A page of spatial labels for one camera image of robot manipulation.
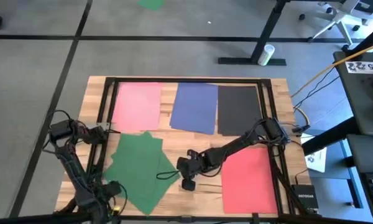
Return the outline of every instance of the wooden tabletop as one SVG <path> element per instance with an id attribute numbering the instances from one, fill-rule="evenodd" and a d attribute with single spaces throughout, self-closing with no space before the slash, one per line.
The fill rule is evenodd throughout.
<path id="1" fill-rule="evenodd" d="M 98 108 L 103 94 L 104 82 L 106 77 L 90 77 L 88 80 L 85 97 L 81 106 L 79 120 L 84 123 L 93 124 L 96 122 L 98 116 Z M 288 92 L 286 79 L 273 78 L 271 79 L 272 89 L 274 93 L 275 106 L 277 116 L 282 123 L 295 122 L 292 100 Z M 255 84 L 227 84 L 221 83 L 220 85 L 229 86 L 255 86 Z M 162 100 L 160 105 L 160 121 L 159 129 L 151 131 L 154 138 L 163 139 L 163 152 L 170 159 L 174 167 L 176 166 L 179 157 L 185 157 L 188 149 L 203 151 L 210 147 L 219 147 L 232 141 L 238 136 L 222 136 L 217 134 L 217 123 L 214 135 L 193 133 L 188 131 L 181 131 L 172 129 L 170 127 L 170 116 L 173 109 L 173 103 L 177 91 L 177 83 L 163 83 Z M 267 91 L 264 88 L 264 96 L 268 116 L 270 115 L 269 98 Z M 106 111 L 109 108 L 110 97 L 107 99 Z M 285 126 L 291 133 L 291 126 Z M 110 155 L 116 151 L 119 142 L 119 134 L 110 134 L 108 139 L 108 147 L 106 153 L 106 160 L 104 169 L 108 168 L 112 163 Z M 300 142 L 300 139 L 292 137 L 293 140 Z M 84 168 L 87 166 L 88 155 L 90 153 L 90 146 L 80 143 L 76 147 L 77 155 Z M 285 158 L 287 161 L 287 169 L 291 184 L 294 184 L 295 174 L 306 169 L 304 153 L 302 148 L 293 142 L 286 145 Z M 223 200 L 221 193 L 221 175 L 216 177 L 203 177 L 198 175 L 195 177 L 196 190 L 189 192 L 181 188 L 181 180 L 176 181 L 168 190 L 159 204 L 154 208 L 151 216 L 196 216 L 196 217 L 251 217 L 248 214 L 225 214 L 223 211 Z M 310 184 L 308 172 L 298 175 L 298 182 L 300 184 Z M 283 211 L 288 213 L 287 198 L 282 184 L 279 183 L 280 193 L 282 198 Z M 55 209 L 60 210 L 63 208 L 74 196 L 75 190 L 65 174 L 58 200 Z M 122 205 L 123 198 L 116 199 L 118 205 Z M 132 203 L 128 202 L 122 215 L 144 215 Z M 277 217 L 277 214 L 259 214 L 260 217 Z"/>

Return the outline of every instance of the green paper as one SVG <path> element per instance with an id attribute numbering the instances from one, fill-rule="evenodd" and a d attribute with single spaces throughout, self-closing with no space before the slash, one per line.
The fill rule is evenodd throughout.
<path id="1" fill-rule="evenodd" d="M 148 132 L 140 136 L 122 134 L 117 151 L 111 157 L 113 163 L 105 171 L 105 179 L 119 181 L 126 188 L 130 202 L 146 215 L 180 177 L 156 179 L 157 173 L 175 168 L 162 152 L 162 140 L 152 138 Z"/>
<path id="2" fill-rule="evenodd" d="M 144 8 L 156 11 L 163 5 L 163 0 L 139 0 L 138 4 Z"/>

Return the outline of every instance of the chair wheel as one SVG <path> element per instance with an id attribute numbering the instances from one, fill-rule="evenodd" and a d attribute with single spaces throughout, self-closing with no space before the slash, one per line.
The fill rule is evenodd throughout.
<path id="1" fill-rule="evenodd" d="M 358 31 L 359 28 L 361 28 L 359 25 L 355 25 L 355 26 L 352 28 L 352 31 Z"/>
<path id="2" fill-rule="evenodd" d="M 341 50 L 342 50 L 343 52 L 347 52 L 348 49 L 349 49 L 349 46 L 348 46 L 348 45 L 344 45 L 343 47 L 341 47 Z"/>

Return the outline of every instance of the pink paper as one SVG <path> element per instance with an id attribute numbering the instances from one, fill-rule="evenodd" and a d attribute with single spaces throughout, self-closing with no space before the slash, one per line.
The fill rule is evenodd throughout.
<path id="1" fill-rule="evenodd" d="M 112 118 L 116 130 L 156 130 L 159 125 L 161 96 L 160 83 L 121 83 Z"/>
<path id="2" fill-rule="evenodd" d="M 247 147 L 223 164 L 224 213 L 278 213 L 266 148 Z"/>

